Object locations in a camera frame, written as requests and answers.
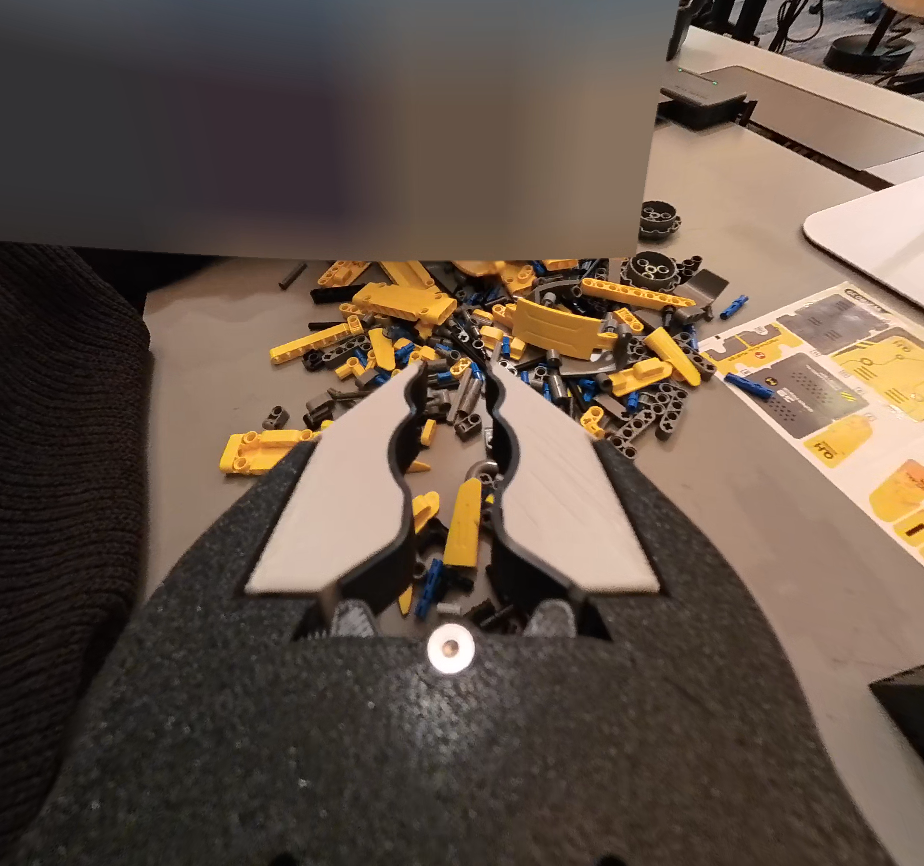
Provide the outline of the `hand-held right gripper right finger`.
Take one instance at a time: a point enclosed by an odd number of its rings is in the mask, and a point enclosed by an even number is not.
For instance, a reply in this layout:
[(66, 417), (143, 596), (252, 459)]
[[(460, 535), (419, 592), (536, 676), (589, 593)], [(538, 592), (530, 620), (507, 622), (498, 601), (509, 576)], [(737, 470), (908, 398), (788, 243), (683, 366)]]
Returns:
[(597, 440), (506, 369), (486, 370), (492, 453), (493, 580), (516, 606), (654, 595), (659, 578)]

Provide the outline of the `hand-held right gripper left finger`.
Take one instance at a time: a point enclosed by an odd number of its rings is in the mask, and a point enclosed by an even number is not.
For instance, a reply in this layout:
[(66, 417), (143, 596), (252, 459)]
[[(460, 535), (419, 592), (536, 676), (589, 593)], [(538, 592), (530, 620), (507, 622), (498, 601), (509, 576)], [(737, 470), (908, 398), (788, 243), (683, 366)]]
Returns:
[(246, 582), (250, 598), (306, 598), (322, 618), (343, 601), (376, 616), (410, 585), (412, 494), (426, 369), (409, 365), (358, 403), (318, 441), (268, 533)]

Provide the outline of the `pile of toy building parts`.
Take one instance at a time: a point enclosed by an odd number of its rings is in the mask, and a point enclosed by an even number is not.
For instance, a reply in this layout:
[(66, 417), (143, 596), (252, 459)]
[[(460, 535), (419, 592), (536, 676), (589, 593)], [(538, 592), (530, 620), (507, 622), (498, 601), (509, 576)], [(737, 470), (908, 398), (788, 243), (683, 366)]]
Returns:
[[(562, 356), (589, 362), (596, 353), (622, 351), (625, 340), (643, 331), (643, 324), (630, 309), (647, 306), (680, 310), (693, 304), (683, 296), (656, 299), (651, 292), (631, 285), (594, 279), (554, 284), (552, 294), (551, 303), (520, 297), (502, 306), (500, 331), (491, 334), (484, 328), (476, 340), (465, 331), (456, 298), (440, 291), (438, 285), (367, 283), (346, 305), (346, 320), (327, 331), (273, 349), (271, 362), (280, 365), (298, 356), (316, 359), (318, 350), (352, 341), (350, 357), (341, 366), (349, 365), (355, 380), (355, 392), (346, 394), (346, 400), (354, 401), (353, 407), (409, 365), (422, 364), (428, 378), (421, 418), (422, 446), (422, 432), (431, 419), (428, 395), (432, 379), (447, 377), (456, 382), (464, 397), (479, 399), (484, 395), (486, 403), (486, 370), (496, 365), (527, 383), (570, 418), (569, 388), (560, 375)], [(579, 426), (597, 440), (616, 488), (616, 468), (629, 467), (629, 441), (616, 443), (605, 429), (592, 429), (589, 418)], [(655, 570), (653, 556), (646, 552), (641, 533), (629, 520)], [(655, 572), (661, 583), (660, 593), (664, 585)]]

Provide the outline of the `yellow flat panel piece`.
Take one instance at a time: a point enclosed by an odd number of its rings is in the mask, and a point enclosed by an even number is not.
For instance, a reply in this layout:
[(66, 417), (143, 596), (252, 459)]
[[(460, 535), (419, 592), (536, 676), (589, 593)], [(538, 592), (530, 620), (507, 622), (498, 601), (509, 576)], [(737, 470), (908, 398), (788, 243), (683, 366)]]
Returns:
[(321, 436), (309, 429), (234, 433), (218, 467), (225, 475), (258, 476), (275, 467), (297, 444), (316, 442)]

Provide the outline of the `black toy wheels group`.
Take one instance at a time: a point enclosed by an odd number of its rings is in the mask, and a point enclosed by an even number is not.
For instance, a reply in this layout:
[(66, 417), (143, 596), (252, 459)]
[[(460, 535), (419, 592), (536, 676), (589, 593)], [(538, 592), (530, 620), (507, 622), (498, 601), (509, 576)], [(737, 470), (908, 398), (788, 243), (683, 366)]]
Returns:
[(621, 275), (625, 283), (653, 291), (663, 291), (677, 283), (679, 264), (661, 247), (676, 236), (681, 223), (676, 207), (669, 202), (642, 203), (640, 245), (623, 264)]

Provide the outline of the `person's black knit sweater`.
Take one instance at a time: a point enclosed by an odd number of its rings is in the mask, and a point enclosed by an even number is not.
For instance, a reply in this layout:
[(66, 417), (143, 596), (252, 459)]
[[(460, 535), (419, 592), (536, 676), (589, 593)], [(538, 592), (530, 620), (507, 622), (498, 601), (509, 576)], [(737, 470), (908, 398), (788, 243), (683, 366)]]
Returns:
[(2, 860), (138, 592), (149, 344), (72, 248), (2, 243)]

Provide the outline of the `yellow grey sticker sheet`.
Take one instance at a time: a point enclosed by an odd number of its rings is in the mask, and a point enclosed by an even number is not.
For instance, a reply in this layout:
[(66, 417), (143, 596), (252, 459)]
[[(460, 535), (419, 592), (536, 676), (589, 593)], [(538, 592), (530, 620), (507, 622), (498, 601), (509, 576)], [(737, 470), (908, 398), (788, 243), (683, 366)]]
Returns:
[(921, 325), (844, 282), (698, 344), (733, 394), (922, 563)]

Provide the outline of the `white book stand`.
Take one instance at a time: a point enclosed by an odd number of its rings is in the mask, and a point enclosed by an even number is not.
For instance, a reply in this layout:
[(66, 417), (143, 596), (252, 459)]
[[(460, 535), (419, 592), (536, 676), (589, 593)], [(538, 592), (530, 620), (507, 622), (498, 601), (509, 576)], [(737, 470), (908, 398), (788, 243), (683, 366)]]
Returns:
[(911, 179), (811, 214), (805, 237), (923, 307), (923, 179)]

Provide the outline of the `black dock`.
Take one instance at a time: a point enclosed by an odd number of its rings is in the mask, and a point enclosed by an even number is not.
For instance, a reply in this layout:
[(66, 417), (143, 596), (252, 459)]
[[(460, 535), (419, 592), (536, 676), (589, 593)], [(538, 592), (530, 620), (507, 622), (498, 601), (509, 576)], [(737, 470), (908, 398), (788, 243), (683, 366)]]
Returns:
[(735, 123), (748, 104), (741, 86), (669, 66), (660, 89), (656, 118), (702, 131)]

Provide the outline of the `dark table hatch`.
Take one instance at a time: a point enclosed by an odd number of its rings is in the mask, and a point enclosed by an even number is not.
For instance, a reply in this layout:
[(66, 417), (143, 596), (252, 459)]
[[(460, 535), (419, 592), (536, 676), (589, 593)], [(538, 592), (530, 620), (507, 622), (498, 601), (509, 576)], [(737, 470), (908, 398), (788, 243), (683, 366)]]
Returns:
[(758, 133), (893, 185), (922, 178), (920, 133), (740, 65), (707, 76), (756, 102), (749, 125)]

